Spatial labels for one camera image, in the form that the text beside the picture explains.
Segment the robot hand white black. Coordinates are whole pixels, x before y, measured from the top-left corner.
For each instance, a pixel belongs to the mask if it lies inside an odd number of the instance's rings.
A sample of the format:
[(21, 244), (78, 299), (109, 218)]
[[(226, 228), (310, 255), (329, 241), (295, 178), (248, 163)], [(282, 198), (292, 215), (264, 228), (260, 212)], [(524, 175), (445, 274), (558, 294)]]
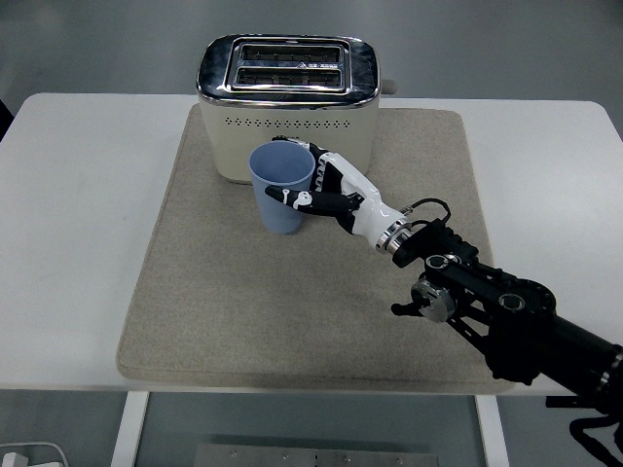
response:
[(310, 151), (315, 172), (308, 190), (271, 185), (265, 189), (270, 198), (305, 214), (332, 217), (346, 232), (363, 236), (380, 251), (394, 253), (412, 235), (406, 215), (387, 206), (373, 183), (344, 157), (295, 138), (275, 140)]

